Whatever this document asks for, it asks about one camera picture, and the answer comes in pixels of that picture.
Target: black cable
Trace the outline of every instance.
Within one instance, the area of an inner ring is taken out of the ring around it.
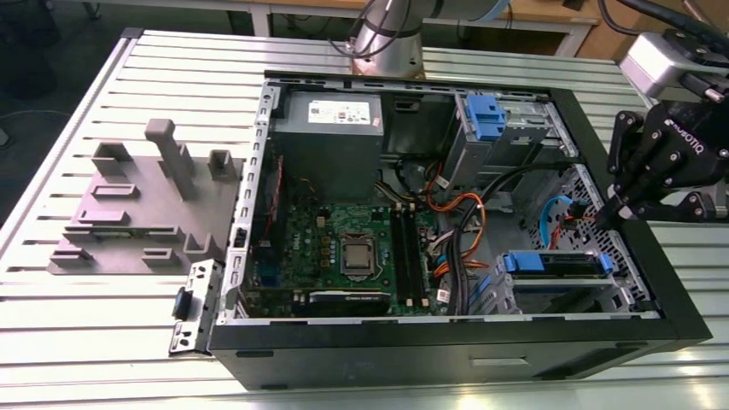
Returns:
[[[426,172],[423,173],[423,177],[426,178],[427,182],[432,179],[431,173],[438,172],[438,162],[436,160],[428,167],[426,168]]]
[[[355,19],[355,24],[352,25],[352,27],[350,28],[350,32],[347,33],[347,41],[350,41],[350,39],[355,35],[358,27],[362,27],[363,24],[366,23],[366,15],[367,15],[367,13],[370,13],[370,9],[372,8],[374,5],[375,5],[375,0],[370,0],[370,2],[367,2],[367,4],[364,5],[363,11],[360,11],[360,14],[358,15],[358,17]],[[340,49],[340,46],[338,44],[335,44],[335,42],[332,41],[331,38],[328,39],[328,41],[330,41],[330,44],[332,45],[334,49],[340,54],[343,54],[346,56],[350,56],[350,53],[347,51],[344,51],[343,49]]]
[[[468,314],[468,270],[464,258],[460,255],[460,230],[454,231],[451,237],[451,255],[454,259],[454,265],[450,266],[451,270],[456,274],[459,279],[459,308],[458,315]]]
[[[296,24],[296,21],[295,19],[292,19],[292,16],[290,15],[283,15],[284,16],[284,19],[292,24],[292,26],[295,26],[295,29],[304,35],[307,36],[307,38],[315,38],[319,34],[322,34],[327,27],[330,26],[330,23],[332,22],[332,17],[327,17],[327,21],[324,23],[324,25],[319,28],[319,30],[316,32],[308,32],[307,30],[304,30],[298,24]]]
[[[603,20],[606,23],[608,23],[608,26],[622,34],[626,34],[627,36],[639,36],[642,31],[634,30],[632,28],[623,27],[618,22],[614,20],[614,17],[611,16],[611,13],[608,11],[608,5],[606,4],[606,0],[598,0],[598,5],[600,7],[600,14],[603,15]]]
[[[516,177],[519,177],[522,174],[528,173],[531,171],[536,171],[536,170],[566,169],[572,167],[578,163],[579,162],[574,162],[574,161],[534,163],[534,164],[523,165],[522,167],[515,168],[508,173],[503,173],[495,178],[490,186],[487,186],[487,188],[483,190],[483,193],[482,193],[483,204],[484,205],[487,204],[494,194],[496,194],[504,188],[504,186],[510,183],[510,181],[515,179]],[[464,231],[467,229],[468,221],[475,216],[478,205],[479,205],[478,202],[475,202],[471,208],[467,210],[467,212],[462,216],[460,223],[456,225],[458,230]]]
[[[418,194],[415,192],[415,190],[412,189],[411,185],[408,184],[408,181],[406,180],[406,176],[403,175],[403,158],[400,160],[398,160],[396,162],[396,178],[398,178],[398,182],[400,183],[400,185],[403,186],[404,188],[404,191],[406,193],[412,196],[412,198],[415,199],[415,202],[418,204],[424,204],[424,202],[420,200],[420,196],[423,194]]]
[[[234,12],[226,10],[226,15],[228,16],[228,25],[231,26],[231,32],[232,34],[236,34],[236,18],[234,16]]]
[[[343,49],[340,49],[340,47],[334,43],[332,40],[330,40],[330,44],[334,46],[334,49],[338,50],[338,52],[340,54],[343,54],[344,56],[348,56],[350,58],[358,58],[358,59],[366,59],[366,58],[372,58],[375,57],[376,55],[379,55],[379,53],[382,53],[391,45],[392,43],[395,43],[395,41],[398,40],[398,38],[400,37],[400,33],[403,32],[404,30],[404,27],[406,27],[406,24],[408,22],[408,17],[411,16],[411,6],[412,6],[412,0],[408,0],[408,5],[406,6],[406,12],[404,12],[404,16],[403,16],[403,21],[400,22],[400,27],[398,28],[396,30],[396,33],[395,35],[390,38],[388,42],[376,50],[376,51],[372,51],[367,54],[354,54],[354,53],[348,53],[347,51],[344,51]],[[380,21],[380,25],[378,27],[378,32],[380,31],[384,23],[386,23],[386,18],[388,17],[388,13],[390,13],[390,9],[386,10],[386,14],[383,16],[383,19]],[[370,39],[370,44],[367,45],[367,47],[364,47],[364,50],[368,50],[370,47],[372,46],[372,42],[375,40],[375,38],[378,37],[378,33],[375,33]]]
[[[448,299],[448,308],[446,310],[446,314],[448,316],[455,316],[459,314],[460,278],[456,273],[456,269],[454,269],[454,267],[456,266],[456,261],[451,252],[451,239],[448,239],[446,242],[446,263],[448,263],[451,278],[451,297]]]
[[[680,13],[668,7],[650,2],[648,0],[618,0],[626,6],[639,11],[642,14],[663,21],[670,26],[692,34],[710,47],[720,50],[729,57],[729,38],[714,26],[698,21],[692,16]]]
[[[459,39],[459,44],[463,46],[467,42],[467,38],[460,35],[460,20],[456,23],[456,38]]]
[[[395,195],[398,198],[400,198],[403,200],[403,202],[412,202],[411,199],[406,198],[392,187],[391,184],[388,184],[383,179],[379,179],[379,181],[382,186],[383,186],[383,189],[386,189],[392,195]]]

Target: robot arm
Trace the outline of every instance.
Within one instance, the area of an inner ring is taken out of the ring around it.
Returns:
[[[423,20],[486,21],[504,10],[510,0],[371,0],[359,20],[358,39],[342,54],[352,58],[356,73],[416,77],[423,72]]]
[[[599,227],[630,218],[729,222],[729,38],[648,0],[619,1],[679,30],[642,34],[622,63],[634,85],[668,101],[646,118],[630,111],[616,116],[608,154],[615,181],[596,215]],[[687,188],[694,189],[678,205],[663,203]]]

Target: black plastic frame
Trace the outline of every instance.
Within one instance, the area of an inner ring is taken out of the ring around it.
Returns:
[[[479,85],[451,81],[418,79],[367,78],[354,75],[267,72],[268,79],[328,79],[372,83],[411,83],[448,85],[450,87],[484,88],[503,91],[528,91],[550,95],[560,112],[568,133],[576,142],[590,173],[600,188],[603,199],[608,197],[611,178],[607,172],[608,153],[584,114],[575,94],[570,90],[511,85]],[[322,85],[302,84],[307,89]],[[591,374],[648,353],[674,351],[712,338],[695,303],[679,280],[679,275],[663,252],[651,228],[644,221],[627,221],[620,228],[627,247],[647,285],[658,300],[662,319],[642,320],[539,320],[531,322],[484,322],[448,324],[364,324],[364,325],[216,325],[208,349],[214,354],[236,357],[251,354],[274,355],[279,349],[340,349],[375,347],[426,347],[452,345],[490,345],[503,343],[603,343],[612,342],[618,354],[607,355],[595,366],[580,368],[578,373],[540,375],[539,378],[584,378]],[[570,366],[555,363],[556,368]]]

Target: orange wire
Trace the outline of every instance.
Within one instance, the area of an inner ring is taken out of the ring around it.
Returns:
[[[555,229],[555,232],[552,232],[552,237],[550,239],[550,246],[547,247],[548,249],[558,248],[558,238],[560,237],[560,233],[562,233],[562,227],[558,226],[558,228]]]
[[[443,171],[443,164],[439,164],[438,171],[435,172],[435,177],[431,179],[431,182],[428,182],[428,185],[426,187],[426,192],[427,192],[426,198],[428,200],[428,206],[438,212],[448,212],[448,211],[452,211],[460,205],[460,203],[464,202],[466,199],[471,198],[476,201],[476,203],[479,203],[479,209],[482,211],[482,221],[483,221],[482,229],[479,230],[479,234],[476,235],[476,239],[471,245],[471,248],[468,248],[467,252],[464,253],[464,258],[467,258],[475,253],[476,249],[479,248],[479,244],[482,243],[483,232],[487,226],[487,209],[483,205],[482,197],[474,192],[468,192],[466,194],[456,196],[456,198],[448,204],[443,206],[440,206],[438,203],[434,202],[434,198],[431,197],[431,188],[434,188],[434,184],[435,184],[435,181],[438,180],[438,177],[442,176],[442,171]]]
[[[464,263],[466,263],[467,267],[472,267],[472,268],[474,267],[483,267],[483,268],[490,267],[488,263],[483,263],[483,262],[479,262],[479,261],[466,261]],[[444,263],[442,263],[442,265],[434,271],[434,276],[436,278],[440,278],[448,271],[450,271],[448,264],[444,262]]]

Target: slotted metal worktable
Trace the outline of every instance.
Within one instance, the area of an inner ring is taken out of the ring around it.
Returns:
[[[620,109],[646,109],[610,61],[426,51],[431,79],[570,88],[608,142]],[[0,231],[0,403],[99,401],[115,408],[718,408],[729,407],[729,227],[655,224],[715,338],[586,381],[475,387],[246,394],[211,359],[168,359],[179,276],[52,276],[48,258],[96,172],[102,141],[132,155],[150,118],[171,118],[191,153],[246,158],[264,69],[346,73],[323,42],[146,32],[123,38]],[[207,396],[170,401],[172,397]],[[251,401],[248,407],[232,401]]]

